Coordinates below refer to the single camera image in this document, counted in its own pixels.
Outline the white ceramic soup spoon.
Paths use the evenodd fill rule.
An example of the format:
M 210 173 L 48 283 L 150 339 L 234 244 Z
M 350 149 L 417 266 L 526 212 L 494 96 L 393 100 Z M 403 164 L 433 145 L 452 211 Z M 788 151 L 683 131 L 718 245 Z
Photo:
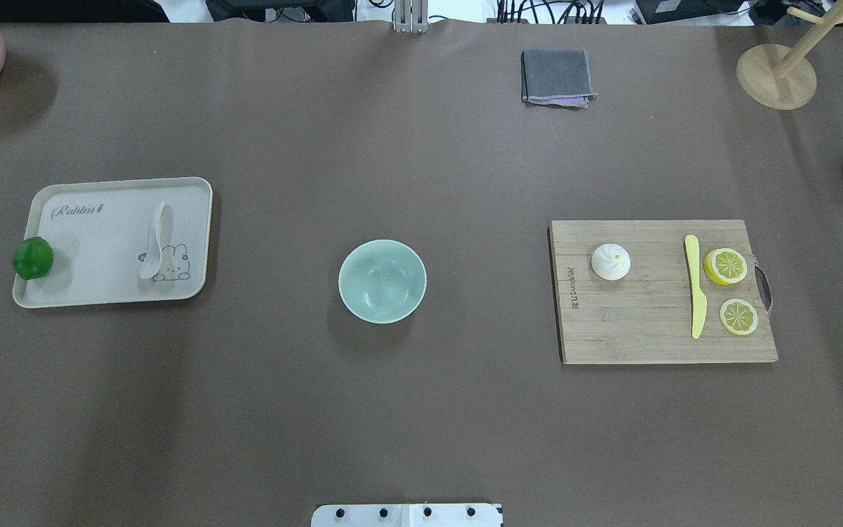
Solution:
M 162 253 L 168 246 L 173 229 L 173 212 L 167 201 L 160 201 L 151 213 L 147 250 L 140 267 L 140 279 L 154 279 L 162 268 Z

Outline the light green bowl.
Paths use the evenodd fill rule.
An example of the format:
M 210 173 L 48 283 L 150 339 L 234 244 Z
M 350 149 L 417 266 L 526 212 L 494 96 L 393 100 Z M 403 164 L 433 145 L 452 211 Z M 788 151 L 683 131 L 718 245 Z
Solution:
M 342 303 L 357 318 L 372 324 L 392 324 L 417 310 L 424 300 L 427 272 L 407 244 L 377 239 L 355 247 L 338 274 Z

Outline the aluminium frame post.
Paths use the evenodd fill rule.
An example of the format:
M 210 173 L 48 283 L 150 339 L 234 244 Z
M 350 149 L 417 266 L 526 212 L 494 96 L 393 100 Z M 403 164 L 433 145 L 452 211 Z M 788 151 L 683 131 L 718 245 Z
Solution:
M 395 0 L 395 32 L 406 34 L 427 32 L 429 28 L 428 4 L 428 0 Z

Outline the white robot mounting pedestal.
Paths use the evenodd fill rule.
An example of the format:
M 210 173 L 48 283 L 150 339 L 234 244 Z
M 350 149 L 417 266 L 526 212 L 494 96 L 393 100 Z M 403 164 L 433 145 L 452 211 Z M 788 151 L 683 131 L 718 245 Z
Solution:
M 311 526 L 503 526 L 500 504 L 325 504 Z

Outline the thick lemon half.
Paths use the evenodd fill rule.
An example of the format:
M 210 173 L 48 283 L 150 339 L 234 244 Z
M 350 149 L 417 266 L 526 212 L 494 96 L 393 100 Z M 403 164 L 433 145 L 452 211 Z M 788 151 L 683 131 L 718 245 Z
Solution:
M 720 285 L 733 285 L 745 279 L 746 258 L 738 251 L 723 247 L 709 251 L 705 257 L 705 273 L 710 280 Z

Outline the white steamed bun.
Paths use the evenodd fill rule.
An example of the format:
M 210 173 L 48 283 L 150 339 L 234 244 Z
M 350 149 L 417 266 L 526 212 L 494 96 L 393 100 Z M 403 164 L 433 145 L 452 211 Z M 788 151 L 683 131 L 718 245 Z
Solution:
M 629 273 L 632 260 L 629 251 L 619 244 L 600 244 L 590 257 L 592 270 L 603 280 L 621 280 Z

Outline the yellow plastic knife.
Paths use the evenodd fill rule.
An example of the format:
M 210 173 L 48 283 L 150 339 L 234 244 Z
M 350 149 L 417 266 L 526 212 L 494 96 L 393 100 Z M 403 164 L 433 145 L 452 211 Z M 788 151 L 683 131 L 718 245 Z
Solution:
M 683 249 L 686 254 L 686 265 L 688 266 L 690 296 L 692 297 L 692 327 L 690 334 L 692 338 L 700 338 L 705 327 L 707 314 L 707 296 L 700 287 L 700 271 L 703 265 L 700 263 L 700 241 L 694 234 L 687 234 L 683 238 Z

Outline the bamboo cutting board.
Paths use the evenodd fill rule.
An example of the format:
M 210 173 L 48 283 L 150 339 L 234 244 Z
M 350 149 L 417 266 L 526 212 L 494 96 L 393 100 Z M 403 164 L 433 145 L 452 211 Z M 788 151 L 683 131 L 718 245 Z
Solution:
M 713 283 L 705 274 L 705 327 L 692 338 L 690 291 L 683 238 L 700 241 L 700 259 L 710 250 L 739 251 L 745 279 Z M 629 251 L 632 267 L 621 280 L 599 277 L 590 257 L 600 244 Z M 743 220 L 553 220 L 550 249 L 560 354 L 567 365 L 655 365 L 775 362 L 777 350 L 762 291 L 754 277 L 754 253 Z M 730 334 L 719 308 L 743 298 L 759 314 L 746 336 Z

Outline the grey folded cloth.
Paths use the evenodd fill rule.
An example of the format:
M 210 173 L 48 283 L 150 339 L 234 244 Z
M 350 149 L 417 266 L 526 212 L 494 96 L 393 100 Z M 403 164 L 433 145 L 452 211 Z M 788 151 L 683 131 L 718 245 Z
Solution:
M 598 97 L 585 50 L 527 49 L 521 53 L 521 66 L 525 103 L 582 109 Z

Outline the beige rabbit serving tray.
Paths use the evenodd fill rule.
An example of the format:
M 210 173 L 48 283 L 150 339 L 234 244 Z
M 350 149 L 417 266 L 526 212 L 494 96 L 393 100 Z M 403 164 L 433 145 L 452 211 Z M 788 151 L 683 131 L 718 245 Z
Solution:
M 160 273 L 141 280 L 149 221 L 167 201 L 173 212 Z M 44 238 L 53 267 L 14 281 L 25 308 L 180 300 L 204 287 L 213 187 L 201 177 L 51 184 L 34 195 L 26 236 Z

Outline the thin lemon slice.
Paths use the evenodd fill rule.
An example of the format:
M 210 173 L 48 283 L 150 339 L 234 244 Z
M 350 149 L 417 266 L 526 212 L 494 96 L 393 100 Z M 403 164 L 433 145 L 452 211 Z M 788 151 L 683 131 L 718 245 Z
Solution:
M 745 299 L 730 298 L 719 308 L 719 320 L 730 334 L 746 336 L 758 327 L 759 314 Z

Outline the green lime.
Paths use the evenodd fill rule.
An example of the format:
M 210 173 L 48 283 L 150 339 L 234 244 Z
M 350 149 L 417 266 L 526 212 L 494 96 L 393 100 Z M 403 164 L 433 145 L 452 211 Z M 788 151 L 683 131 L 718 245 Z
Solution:
M 27 238 L 16 247 L 12 257 L 15 273 L 23 280 L 40 279 L 53 267 L 51 245 L 40 236 Z

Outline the wooden mug tree stand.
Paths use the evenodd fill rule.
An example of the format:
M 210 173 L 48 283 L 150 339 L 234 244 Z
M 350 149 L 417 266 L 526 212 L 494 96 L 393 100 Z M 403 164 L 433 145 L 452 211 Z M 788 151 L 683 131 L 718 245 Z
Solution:
M 813 98 L 817 77 L 805 56 L 834 26 L 843 23 L 843 1 L 834 3 L 822 17 L 795 7 L 787 13 L 812 23 L 805 36 L 791 48 L 756 45 L 741 54 L 735 69 L 740 87 L 753 100 L 780 111 L 798 109 Z

